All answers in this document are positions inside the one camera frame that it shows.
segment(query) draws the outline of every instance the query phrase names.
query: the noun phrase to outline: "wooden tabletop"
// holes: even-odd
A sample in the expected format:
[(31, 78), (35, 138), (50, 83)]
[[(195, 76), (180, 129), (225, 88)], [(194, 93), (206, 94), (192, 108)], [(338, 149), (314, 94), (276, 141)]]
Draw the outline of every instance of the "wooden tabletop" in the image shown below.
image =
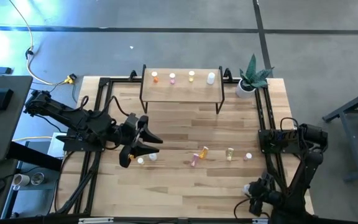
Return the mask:
[[(194, 71), (194, 81), (189, 82), (189, 72)], [(152, 72), (157, 72), (158, 83)], [(215, 74), (212, 85), (206, 83), (209, 73)], [(175, 74), (175, 84), (169, 74)], [(142, 99), (144, 102), (222, 102), (222, 80), (219, 69), (146, 68)]]
[[(86, 109), (93, 109), (98, 82), (99, 77), (84, 77), (80, 99), (89, 96)], [(275, 78), (268, 83), (276, 126), (279, 126), (283, 117), (291, 117), (284, 81)], [(112, 92), (125, 112), (141, 116), (139, 88), (140, 83), (115, 83)], [(144, 165), (133, 161), (125, 169), (118, 161), (121, 147), (103, 152), (92, 216), (234, 218), (234, 206), (245, 199), (241, 189), (256, 181), (266, 165), (257, 141), (260, 127), (255, 98), (238, 98), (235, 84), (225, 84), (224, 88), (226, 100), (220, 114), (215, 114), (214, 105), (209, 104), (150, 103), (149, 128), (164, 140), (163, 144), (150, 144), (160, 149), (158, 159), (153, 162), (144, 156)], [(261, 96), (267, 114), (263, 93)], [(111, 103), (109, 114), (119, 123), (125, 120), (115, 103)], [(290, 121), (283, 123), (283, 128), (291, 127)], [(207, 158), (190, 167), (192, 155), (199, 153), (203, 146), (209, 147)], [(229, 147), (234, 148), (231, 162), (225, 156)], [(247, 152), (253, 158), (244, 162), (242, 157)], [(59, 207), (78, 185), (83, 156), (84, 153), (76, 152), (66, 163), (58, 190)], [(290, 183), (299, 160), (290, 154), (282, 157)], [(313, 213), (308, 193), (305, 199), (307, 211)], [(241, 205), (237, 209), (238, 217), (253, 218), (248, 208), (248, 203)], [(271, 209), (264, 205), (265, 212), (270, 213)]]

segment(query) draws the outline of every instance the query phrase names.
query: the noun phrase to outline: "potted plant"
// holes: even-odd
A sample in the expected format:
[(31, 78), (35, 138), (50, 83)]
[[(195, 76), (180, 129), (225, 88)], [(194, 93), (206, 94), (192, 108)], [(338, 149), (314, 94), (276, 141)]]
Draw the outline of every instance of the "potted plant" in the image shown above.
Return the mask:
[(256, 58), (252, 55), (246, 74), (240, 69), (241, 80), (236, 88), (236, 95), (240, 98), (253, 96), (255, 89), (267, 86), (266, 78), (272, 73), (273, 68), (256, 72)]

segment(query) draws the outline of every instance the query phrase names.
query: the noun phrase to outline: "white pot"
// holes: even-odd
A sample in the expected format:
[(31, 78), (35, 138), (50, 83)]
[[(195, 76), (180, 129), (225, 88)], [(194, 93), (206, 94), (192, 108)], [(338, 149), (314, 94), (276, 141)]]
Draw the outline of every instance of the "white pot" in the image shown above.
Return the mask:
[(254, 88), (253, 90), (251, 91), (245, 91), (241, 88), (241, 83), (242, 80), (239, 81), (239, 84), (237, 85), (236, 87), (236, 95), (239, 97), (239, 98), (250, 98), (252, 96), (254, 96), (254, 91), (256, 90), (256, 88)]

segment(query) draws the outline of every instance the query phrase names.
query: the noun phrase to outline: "concrete floor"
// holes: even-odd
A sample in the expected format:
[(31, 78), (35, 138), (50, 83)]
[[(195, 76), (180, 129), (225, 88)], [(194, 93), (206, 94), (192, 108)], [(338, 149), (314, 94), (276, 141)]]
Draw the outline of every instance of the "concrete floor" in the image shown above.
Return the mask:
[[(252, 0), (15, 2), (34, 26), (257, 28)], [(259, 6), (265, 29), (358, 30), (356, 0), (260, 0)], [(0, 25), (22, 24), (9, 2), (0, 0)], [(342, 181), (356, 170), (348, 141), (339, 121), (321, 120), (358, 95), (358, 35), (269, 34), (266, 39), (273, 75), (285, 79), (293, 117), (329, 133), (329, 149), (311, 183), (315, 213), (358, 221), (358, 181)], [(238, 75), (253, 53), (258, 68), (264, 67), (258, 34), (34, 32), (34, 40), (37, 55), (32, 70), (50, 82), (71, 73), (140, 73), (143, 63), (176, 68), (222, 65)], [(0, 66), (26, 75), (24, 52), (29, 44), (27, 32), (0, 31)], [(58, 87), (53, 97), (75, 106), (71, 86)], [(54, 131), (45, 121), (23, 114), (15, 138), (51, 136)]]

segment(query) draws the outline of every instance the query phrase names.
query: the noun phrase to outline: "white cable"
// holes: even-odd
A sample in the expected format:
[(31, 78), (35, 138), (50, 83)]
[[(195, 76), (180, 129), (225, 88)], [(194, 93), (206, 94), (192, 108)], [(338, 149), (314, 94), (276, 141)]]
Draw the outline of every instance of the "white cable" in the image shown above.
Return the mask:
[[(22, 15), (22, 13), (16, 8), (15, 4), (13, 4), (12, 0), (8, 0), (12, 6), (16, 9), (16, 11), (19, 13), (19, 15), (23, 18), (23, 21), (25, 22), (25, 25), (27, 26), (28, 30), (29, 30), (29, 33), (30, 33), (30, 38), (31, 38), (31, 46), (30, 46), (30, 49), (29, 51), (32, 51), (32, 49), (34, 48), (34, 39), (32, 37), (32, 32), (31, 32), (31, 29), (30, 29), (30, 26), (29, 24), (27, 23), (26, 19), (24, 19), (24, 16)], [(38, 78), (36, 75), (34, 75), (34, 73), (31, 72), (31, 69), (30, 69), (30, 57), (32, 57), (32, 55), (28, 54), (27, 55), (27, 71), (29, 71), (30, 75), (35, 78), (36, 80), (46, 84), (46, 85), (59, 85), (59, 83), (50, 83), (50, 82), (46, 82), (45, 80), (42, 80), (41, 78)]]
[(19, 138), (19, 139), (13, 139), (12, 141), (23, 141), (27, 139), (52, 139), (50, 136), (36, 136), (36, 137), (25, 137), (25, 138)]

